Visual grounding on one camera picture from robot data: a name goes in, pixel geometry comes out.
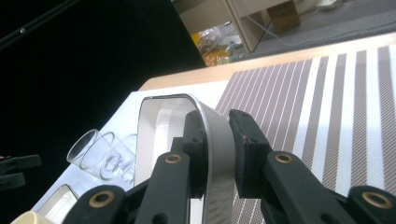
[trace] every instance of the white table surface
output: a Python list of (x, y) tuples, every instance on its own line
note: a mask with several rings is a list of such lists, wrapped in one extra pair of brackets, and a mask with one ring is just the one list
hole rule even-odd
[[(134, 91), (122, 103), (117, 112), (107, 122), (107, 124), (100, 129), (100, 127), (92, 127), (100, 129), (101, 133), (113, 132), (117, 137), (123, 137), (137, 133), (137, 122), (139, 116), (139, 109), (142, 100), (147, 96), (168, 95), (177, 93), (189, 93), (194, 95), (200, 102), (215, 108), (221, 95), (223, 94), (227, 81), (209, 82), (204, 84), (196, 84), (189, 86), (181, 86), (175, 88), (158, 89), (153, 91)], [(114, 180), (104, 181), (92, 175), (81, 171), (76, 165), (69, 165), (43, 197), (35, 204), (32, 211), (38, 209), (50, 198), (50, 196), (62, 185), (67, 184), (78, 197), (84, 194), (87, 190), (99, 185), (118, 185), (125, 190), (132, 186), (117, 182)]]

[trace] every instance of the black backdrop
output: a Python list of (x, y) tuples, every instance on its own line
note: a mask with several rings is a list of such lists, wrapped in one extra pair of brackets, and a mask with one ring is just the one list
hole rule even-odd
[(25, 186), (0, 191), (0, 221), (9, 223), (68, 166), (74, 142), (100, 129), (132, 91), (205, 64), (169, 0), (81, 0), (53, 18), (54, 2), (2, 4), (0, 37), (49, 15), (0, 46), (0, 155), (38, 154), (43, 163), (22, 170)]

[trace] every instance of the striped cloth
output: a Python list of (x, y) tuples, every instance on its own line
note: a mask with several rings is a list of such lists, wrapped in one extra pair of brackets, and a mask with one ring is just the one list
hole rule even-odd
[[(274, 150), (322, 184), (396, 194), (396, 45), (233, 74), (217, 111), (248, 112)], [(233, 223), (264, 223), (260, 200), (233, 200)]]

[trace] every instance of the beige cup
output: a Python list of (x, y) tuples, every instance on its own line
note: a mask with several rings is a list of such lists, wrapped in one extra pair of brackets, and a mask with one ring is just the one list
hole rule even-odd
[(28, 211), (18, 216), (11, 224), (54, 224), (47, 218), (40, 216), (38, 213)]

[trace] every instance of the gray floor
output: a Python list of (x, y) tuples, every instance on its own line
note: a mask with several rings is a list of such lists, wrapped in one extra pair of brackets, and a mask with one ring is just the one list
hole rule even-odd
[[(240, 61), (394, 32), (396, 1), (350, 0), (333, 10), (305, 13), (300, 20), (298, 27), (278, 35), (280, 40), (264, 34), (257, 48)], [(272, 24), (268, 30), (274, 31)]]

